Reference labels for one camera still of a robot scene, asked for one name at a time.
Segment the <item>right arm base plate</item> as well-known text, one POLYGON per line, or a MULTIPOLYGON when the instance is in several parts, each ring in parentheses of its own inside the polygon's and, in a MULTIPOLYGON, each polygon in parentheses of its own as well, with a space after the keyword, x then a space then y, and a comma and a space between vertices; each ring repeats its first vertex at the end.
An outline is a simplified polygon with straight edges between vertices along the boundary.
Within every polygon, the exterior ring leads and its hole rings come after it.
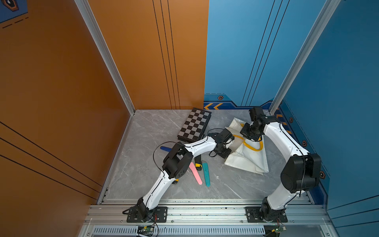
POLYGON ((245 207, 248 223, 287 223, 287 215, 285 209, 272 210, 270 208, 261 208, 257 206, 245 207))

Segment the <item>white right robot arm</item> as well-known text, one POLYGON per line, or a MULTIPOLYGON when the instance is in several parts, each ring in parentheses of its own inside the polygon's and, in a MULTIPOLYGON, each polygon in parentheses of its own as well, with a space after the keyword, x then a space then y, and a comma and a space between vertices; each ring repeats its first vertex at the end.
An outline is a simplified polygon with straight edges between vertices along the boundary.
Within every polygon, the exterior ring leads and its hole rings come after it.
POLYGON ((268 137, 285 158, 280 185, 262 201, 260 219, 273 222, 285 214, 286 206, 320 182, 321 157, 303 148, 284 128, 276 116, 265 115, 261 107, 249 110, 252 123, 246 123, 241 134, 254 142, 268 137))

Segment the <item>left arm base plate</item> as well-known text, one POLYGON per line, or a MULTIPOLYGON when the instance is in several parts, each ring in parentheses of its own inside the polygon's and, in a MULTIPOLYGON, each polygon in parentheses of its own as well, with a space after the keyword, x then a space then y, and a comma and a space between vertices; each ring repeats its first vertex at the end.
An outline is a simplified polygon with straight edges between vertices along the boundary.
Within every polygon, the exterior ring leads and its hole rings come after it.
POLYGON ((127 223, 165 223, 167 221, 168 207, 158 206, 153 210, 141 211, 136 205, 125 210, 122 214, 127 215, 127 223))

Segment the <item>canvas pouch with farm picture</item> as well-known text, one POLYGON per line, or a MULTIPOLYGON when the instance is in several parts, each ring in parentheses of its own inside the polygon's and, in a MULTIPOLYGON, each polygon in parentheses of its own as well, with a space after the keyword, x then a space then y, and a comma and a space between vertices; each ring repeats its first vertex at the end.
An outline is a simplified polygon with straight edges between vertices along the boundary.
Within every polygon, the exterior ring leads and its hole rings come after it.
POLYGON ((263 175, 269 172, 264 140, 254 142, 240 133, 245 121, 234 118, 227 130, 234 136, 230 144, 231 154, 226 158, 225 165, 263 175))

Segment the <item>dark blue utility knife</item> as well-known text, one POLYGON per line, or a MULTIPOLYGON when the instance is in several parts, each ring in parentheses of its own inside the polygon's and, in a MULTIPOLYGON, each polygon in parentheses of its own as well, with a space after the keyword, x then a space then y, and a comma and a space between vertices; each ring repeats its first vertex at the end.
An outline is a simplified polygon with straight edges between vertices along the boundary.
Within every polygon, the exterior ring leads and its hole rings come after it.
POLYGON ((172 150, 171 148, 166 147, 166 146, 161 146, 160 149, 166 152, 170 152, 172 150))

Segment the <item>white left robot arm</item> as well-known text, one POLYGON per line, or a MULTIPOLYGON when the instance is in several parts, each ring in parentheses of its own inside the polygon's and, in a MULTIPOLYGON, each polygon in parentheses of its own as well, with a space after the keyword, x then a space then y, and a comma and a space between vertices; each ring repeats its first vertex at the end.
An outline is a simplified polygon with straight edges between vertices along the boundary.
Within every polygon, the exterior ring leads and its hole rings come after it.
POLYGON ((192 160, 204 153, 216 153, 222 158, 227 158, 231 153, 228 145, 232 143, 234 137, 227 129, 220 133, 212 133, 205 138, 189 143, 176 143, 163 160, 160 175, 157 181, 146 195, 139 198, 136 204, 136 214, 144 222, 153 220, 155 209, 169 186, 177 179, 181 178, 192 160))

